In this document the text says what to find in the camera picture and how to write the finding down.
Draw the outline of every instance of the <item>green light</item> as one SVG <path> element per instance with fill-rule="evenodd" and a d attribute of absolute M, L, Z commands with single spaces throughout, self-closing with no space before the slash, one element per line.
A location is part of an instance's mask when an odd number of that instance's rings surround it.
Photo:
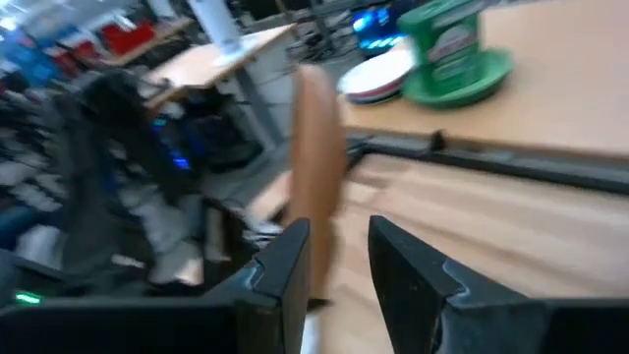
<path fill-rule="evenodd" d="M 22 305 L 39 305 L 41 301 L 43 301 L 43 297 L 26 291 L 16 293 L 16 302 Z"/>

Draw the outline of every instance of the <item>tabletop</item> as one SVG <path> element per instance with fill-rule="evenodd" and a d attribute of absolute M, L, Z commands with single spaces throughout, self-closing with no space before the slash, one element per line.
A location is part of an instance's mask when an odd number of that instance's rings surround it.
<path fill-rule="evenodd" d="M 443 130 L 455 143 L 629 159 L 629 3 L 543 1 L 486 10 L 482 22 L 482 44 L 509 49 L 515 61 L 496 95 L 442 111 L 403 98 L 355 106 L 341 95 L 348 130 Z"/>
<path fill-rule="evenodd" d="M 254 38 L 255 47 L 240 59 L 224 66 L 212 63 L 221 55 L 220 49 L 214 44 L 192 47 L 147 74 L 149 82 L 159 83 L 168 79 L 170 89 L 153 97 L 145 103 L 145 107 L 154 110 L 165 101 L 174 99 L 186 89 L 207 89 L 215 83 L 232 75 L 245 66 L 270 44 L 289 33 L 295 25 L 286 25 L 275 29 L 267 29 L 244 36 L 244 40 Z"/>
<path fill-rule="evenodd" d="M 102 62 L 103 64 L 110 66 L 125 66 L 132 61 L 140 58 L 141 56 L 146 54 L 147 51 L 151 50 L 155 46 L 161 44 L 168 37 L 184 30 L 192 22 L 193 20 L 183 17 L 174 21 L 158 24 L 155 26 L 155 37 L 153 39 L 142 45 L 139 45 L 128 53 L 103 59 Z"/>

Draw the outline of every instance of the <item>stack of plates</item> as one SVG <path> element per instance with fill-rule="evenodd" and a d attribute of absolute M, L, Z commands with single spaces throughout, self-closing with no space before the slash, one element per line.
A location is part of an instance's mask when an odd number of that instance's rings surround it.
<path fill-rule="evenodd" d="M 372 58 L 347 72 L 337 89 L 354 104 L 382 103 L 400 94 L 414 60 L 406 50 L 395 50 Z"/>

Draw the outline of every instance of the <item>floor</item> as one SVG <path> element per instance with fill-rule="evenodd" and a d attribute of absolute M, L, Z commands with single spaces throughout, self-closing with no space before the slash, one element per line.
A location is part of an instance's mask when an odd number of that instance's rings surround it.
<path fill-rule="evenodd" d="M 280 174 L 250 211 L 273 215 L 288 178 Z M 572 298 L 629 295 L 627 212 L 626 197 L 368 155 L 349 174 L 336 217 L 342 247 L 323 353 L 392 352 L 371 278 L 373 214 L 527 296 Z"/>

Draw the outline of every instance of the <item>green container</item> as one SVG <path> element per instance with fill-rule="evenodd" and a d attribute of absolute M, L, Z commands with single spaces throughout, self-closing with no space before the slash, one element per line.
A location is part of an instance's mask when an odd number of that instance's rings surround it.
<path fill-rule="evenodd" d="M 404 14 L 397 24 L 408 34 L 419 64 L 409 80 L 443 95 L 483 77 L 479 12 L 483 0 L 433 0 Z"/>

